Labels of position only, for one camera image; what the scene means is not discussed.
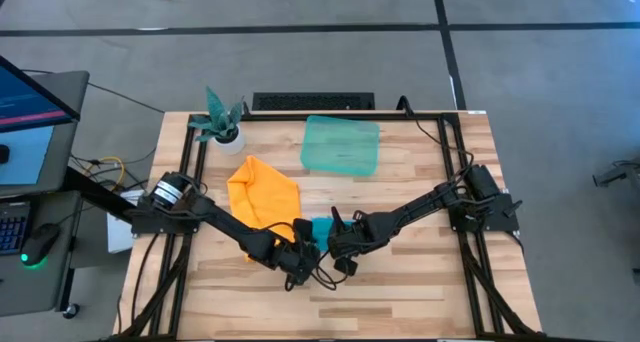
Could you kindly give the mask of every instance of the computer mouse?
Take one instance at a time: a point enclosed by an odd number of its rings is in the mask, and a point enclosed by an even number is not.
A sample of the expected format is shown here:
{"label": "computer mouse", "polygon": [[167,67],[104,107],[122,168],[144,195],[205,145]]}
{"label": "computer mouse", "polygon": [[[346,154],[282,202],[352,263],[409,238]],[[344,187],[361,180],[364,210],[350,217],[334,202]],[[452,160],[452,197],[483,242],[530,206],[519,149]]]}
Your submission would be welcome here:
{"label": "computer mouse", "polygon": [[33,266],[42,261],[60,234],[60,226],[45,223],[31,232],[22,246],[20,260],[25,266]]}

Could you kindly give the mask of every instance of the orange cloth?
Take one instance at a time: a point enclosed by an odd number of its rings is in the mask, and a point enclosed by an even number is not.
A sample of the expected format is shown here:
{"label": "orange cloth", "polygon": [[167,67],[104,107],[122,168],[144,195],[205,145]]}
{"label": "orange cloth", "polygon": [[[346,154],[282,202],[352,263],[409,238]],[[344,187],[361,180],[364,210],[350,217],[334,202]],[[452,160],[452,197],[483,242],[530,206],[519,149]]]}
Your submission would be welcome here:
{"label": "orange cloth", "polygon": [[[263,228],[277,222],[293,225],[300,218],[298,184],[254,156],[227,181],[233,216],[249,227]],[[273,232],[294,242],[293,231],[279,225]]]}

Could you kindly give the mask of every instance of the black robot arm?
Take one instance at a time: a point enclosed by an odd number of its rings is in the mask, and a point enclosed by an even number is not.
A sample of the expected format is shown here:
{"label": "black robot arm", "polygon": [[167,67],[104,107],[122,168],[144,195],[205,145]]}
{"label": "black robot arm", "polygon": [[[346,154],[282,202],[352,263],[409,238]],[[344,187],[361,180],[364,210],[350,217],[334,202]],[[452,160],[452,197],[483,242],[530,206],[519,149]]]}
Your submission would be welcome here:
{"label": "black robot arm", "polygon": [[320,251],[308,232],[311,222],[295,220],[292,228],[296,239],[291,242],[270,229],[245,225],[218,207],[198,187],[180,173],[165,173],[151,193],[141,197],[138,207],[129,212],[134,228],[139,222],[197,231],[200,222],[206,222],[238,242],[252,260],[285,272],[287,285],[302,285],[311,276],[320,259]]}
{"label": "black robot arm", "polygon": [[439,184],[391,212],[356,211],[351,225],[345,224],[332,207],[334,222],[327,243],[336,260],[335,269],[354,275],[357,264],[353,257],[386,246],[403,227],[441,209],[459,216],[467,230],[482,228],[487,218],[515,219],[515,209],[521,202],[512,203],[511,197],[500,191],[486,166],[471,166],[464,180],[465,187],[453,181]]}

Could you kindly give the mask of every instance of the gray carpet floor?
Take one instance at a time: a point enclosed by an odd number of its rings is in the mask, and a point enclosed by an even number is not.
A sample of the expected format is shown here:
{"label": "gray carpet floor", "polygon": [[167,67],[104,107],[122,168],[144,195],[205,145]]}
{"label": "gray carpet floor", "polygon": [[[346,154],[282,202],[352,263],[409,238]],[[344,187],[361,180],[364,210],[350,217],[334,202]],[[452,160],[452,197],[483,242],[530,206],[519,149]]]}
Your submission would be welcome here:
{"label": "gray carpet floor", "polygon": [[[640,0],[444,0],[449,23],[638,22]],[[437,23],[434,0],[5,0],[0,32],[344,23]],[[640,196],[591,175],[640,155],[640,29],[452,32],[468,109],[489,114],[506,183],[524,200],[522,241],[544,330],[637,341]],[[91,81],[178,111],[254,91],[370,91],[380,109],[454,109],[440,33],[348,32],[2,37],[21,68],[87,70]],[[85,158],[142,157],[161,116],[90,89],[74,144]],[[150,160],[136,164],[148,174]],[[128,256],[79,270],[73,320],[0,318],[0,341],[106,337]]]}

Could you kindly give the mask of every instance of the monitor screen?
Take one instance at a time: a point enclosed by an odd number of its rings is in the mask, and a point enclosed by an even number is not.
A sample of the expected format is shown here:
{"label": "monitor screen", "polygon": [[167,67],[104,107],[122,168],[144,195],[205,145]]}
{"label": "monitor screen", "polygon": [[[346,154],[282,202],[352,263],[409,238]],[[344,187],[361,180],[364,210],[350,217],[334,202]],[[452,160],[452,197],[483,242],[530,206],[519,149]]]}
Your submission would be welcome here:
{"label": "monitor screen", "polygon": [[51,93],[28,76],[9,69],[0,65],[0,132],[73,120],[73,116],[62,108],[62,102]]}

